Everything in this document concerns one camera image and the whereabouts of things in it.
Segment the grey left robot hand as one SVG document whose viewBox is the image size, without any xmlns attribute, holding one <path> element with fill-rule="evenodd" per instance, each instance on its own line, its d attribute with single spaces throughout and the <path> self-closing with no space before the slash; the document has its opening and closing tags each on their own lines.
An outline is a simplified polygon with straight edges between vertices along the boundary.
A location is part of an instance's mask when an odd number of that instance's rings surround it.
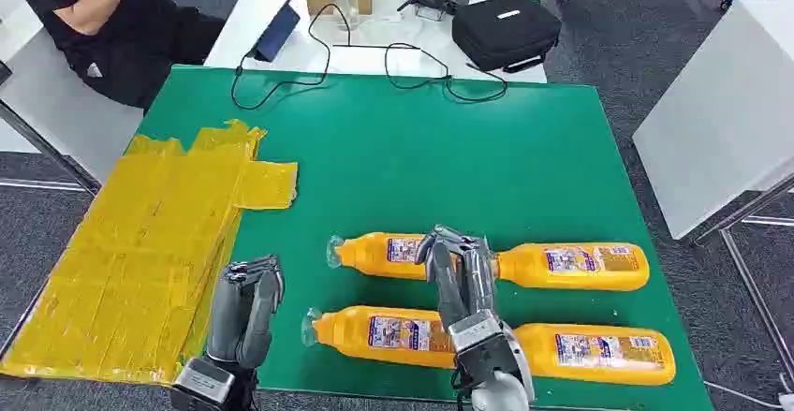
<svg viewBox="0 0 794 411">
<path fill-rule="evenodd" d="M 230 261 L 219 273 L 204 353 L 212 360 L 256 369 L 272 340 L 271 317 L 285 295 L 279 259 Z"/>
</svg>

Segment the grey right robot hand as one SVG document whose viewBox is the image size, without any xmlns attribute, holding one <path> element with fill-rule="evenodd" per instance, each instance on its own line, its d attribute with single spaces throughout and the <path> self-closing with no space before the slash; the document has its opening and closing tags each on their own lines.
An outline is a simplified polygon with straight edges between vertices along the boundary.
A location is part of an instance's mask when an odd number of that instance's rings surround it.
<svg viewBox="0 0 794 411">
<path fill-rule="evenodd" d="M 436 225 L 421 240 L 416 262 L 436 285 L 445 330 L 480 311 L 495 311 L 493 252 L 486 237 Z"/>
</svg>

